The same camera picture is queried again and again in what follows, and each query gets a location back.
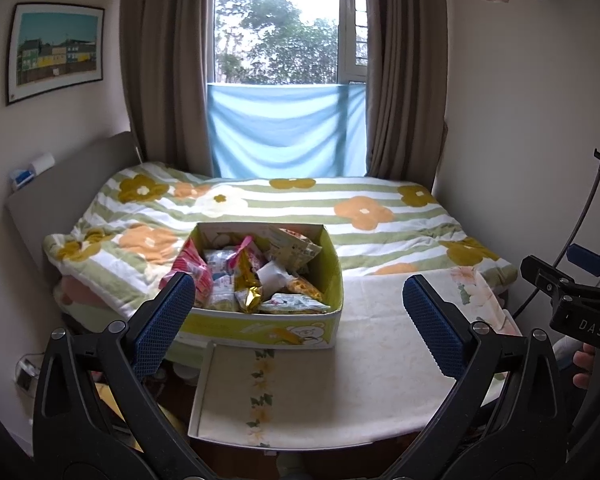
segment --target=finger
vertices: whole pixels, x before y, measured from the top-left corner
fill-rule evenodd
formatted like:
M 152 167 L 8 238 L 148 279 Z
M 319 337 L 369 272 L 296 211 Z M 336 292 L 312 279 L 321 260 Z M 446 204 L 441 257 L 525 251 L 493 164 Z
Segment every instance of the finger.
M 586 352 L 587 354 L 595 355 L 596 354 L 596 347 L 590 345 L 589 343 L 583 343 L 582 344 L 582 351 Z
M 580 368 L 584 368 L 587 372 L 593 371 L 593 359 L 595 356 L 585 354 L 584 352 L 576 352 L 573 355 L 573 364 Z
M 573 376 L 573 385 L 582 390 L 586 390 L 589 387 L 589 380 L 591 376 L 589 374 L 575 374 Z

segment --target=framed picture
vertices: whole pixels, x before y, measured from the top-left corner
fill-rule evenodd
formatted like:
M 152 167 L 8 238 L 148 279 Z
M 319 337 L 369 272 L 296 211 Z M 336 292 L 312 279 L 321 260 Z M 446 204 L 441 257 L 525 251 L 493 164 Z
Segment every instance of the framed picture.
M 7 60 L 7 104 L 102 79 L 104 9 L 17 4 Z

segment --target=striped comforter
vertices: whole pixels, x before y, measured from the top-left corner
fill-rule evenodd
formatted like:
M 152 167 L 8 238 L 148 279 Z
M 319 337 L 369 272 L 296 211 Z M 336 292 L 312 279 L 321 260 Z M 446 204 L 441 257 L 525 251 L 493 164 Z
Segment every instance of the striped comforter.
M 49 260 L 123 317 L 153 297 L 197 222 L 324 224 L 343 276 L 474 266 L 496 292 L 511 264 L 469 238 L 422 186 L 376 178 L 222 180 L 146 162 L 112 176 Z

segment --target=snack box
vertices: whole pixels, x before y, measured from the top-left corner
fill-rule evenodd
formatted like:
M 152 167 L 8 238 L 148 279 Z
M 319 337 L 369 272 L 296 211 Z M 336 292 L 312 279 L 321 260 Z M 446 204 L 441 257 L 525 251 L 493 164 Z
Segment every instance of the snack box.
M 322 247 L 308 263 L 306 276 L 324 295 L 331 307 L 327 314 L 244 314 L 193 308 L 176 340 L 199 346 L 213 341 L 248 348 L 315 349 L 335 345 L 342 313 L 342 272 L 331 238 L 320 224 L 286 224 L 272 222 L 200 222 L 191 238 L 200 255 L 205 249 L 238 245 L 252 235 L 263 252 L 270 248 L 271 227 L 303 234 Z M 288 251 L 302 251 L 304 243 L 289 246 Z

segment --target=headboard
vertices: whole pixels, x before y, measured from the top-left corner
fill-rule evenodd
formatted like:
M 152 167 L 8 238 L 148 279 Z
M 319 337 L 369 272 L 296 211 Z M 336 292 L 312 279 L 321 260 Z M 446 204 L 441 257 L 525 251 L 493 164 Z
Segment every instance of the headboard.
M 6 208 L 49 288 L 60 274 L 42 249 L 44 237 L 71 231 L 107 179 L 138 161 L 133 135 L 123 132 L 97 140 L 8 197 Z

